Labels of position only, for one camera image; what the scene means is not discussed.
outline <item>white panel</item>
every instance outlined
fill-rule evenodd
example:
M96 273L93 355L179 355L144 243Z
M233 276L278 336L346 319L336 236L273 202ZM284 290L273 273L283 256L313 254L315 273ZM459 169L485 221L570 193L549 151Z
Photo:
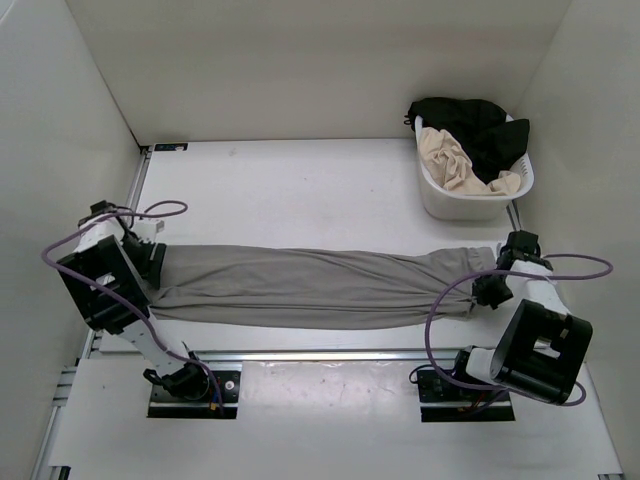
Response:
M142 143L410 136L426 95L516 106L570 0L69 0Z
M532 119L536 159L525 225L547 251L615 264L606 280L563 288L569 308L594 325L589 365L629 478L640 478L638 25L637 0L574 0L518 110Z
M51 455L71 479L595 479L619 472L586 371L577 408L515 397L515 422L422 424L414 364L245 363L238 419L146 418L141 359L81 362Z
M40 260L91 203L125 201L137 147L62 0L0 1L0 478L27 478L84 332Z
M491 222L443 222L420 201L411 140L191 143L154 152L140 207L175 198L190 208L168 218L158 241L260 247L368 250L422 255L439 248L489 246L510 231L506 212ZM441 319L434 345L495 346L511 318L478 309ZM369 331L256 328L166 321L167 332L197 350L420 349L422 326ZM101 351L130 351L105 336Z

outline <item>table surface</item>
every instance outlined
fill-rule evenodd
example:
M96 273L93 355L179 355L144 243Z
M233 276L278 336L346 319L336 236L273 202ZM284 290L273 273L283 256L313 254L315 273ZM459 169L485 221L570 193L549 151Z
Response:
M139 208L180 199L189 211L166 220L158 241L271 248L368 250L422 255L459 246L496 248L511 230L508 215L445 222L424 210L415 142L410 139L190 143L153 152ZM512 309L479 309L440 319L436 348L495 346ZM420 325L369 331L274 329L165 321L195 350L420 349ZM100 351L133 351L105 335Z
M52 451L70 480L596 479L620 471L586 403L515 396L515 422L423 424L413 363L243 366L237 420L148 419L140 357L83 360Z

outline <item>folded gray garment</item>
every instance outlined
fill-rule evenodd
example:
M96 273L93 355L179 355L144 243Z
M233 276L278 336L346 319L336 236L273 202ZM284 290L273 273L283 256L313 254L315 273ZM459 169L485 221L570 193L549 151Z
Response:
M453 280L494 268L489 248L452 248L407 257L370 252L224 245L168 246L160 319L262 327L360 330L424 322ZM438 314L462 315L471 282L452 291Z

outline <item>gray fabric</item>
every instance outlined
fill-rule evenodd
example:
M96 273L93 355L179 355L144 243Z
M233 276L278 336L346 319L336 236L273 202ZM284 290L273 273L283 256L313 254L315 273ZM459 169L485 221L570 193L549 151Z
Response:
M263 327L375 329L424 321L442 288L494 266L489 248L407 257L369 252L169 246L158 318ZM471 282L446 297L440 314L465 314Z

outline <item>pile of clothes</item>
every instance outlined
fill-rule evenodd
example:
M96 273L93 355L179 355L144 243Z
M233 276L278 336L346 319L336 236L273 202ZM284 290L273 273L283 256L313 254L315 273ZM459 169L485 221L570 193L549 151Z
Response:
M529 120L507 122L486 100L425 98L413 102L406 124L422 117L418 150L434 181L466 195L512 195L522 179L509 169L527 151Z

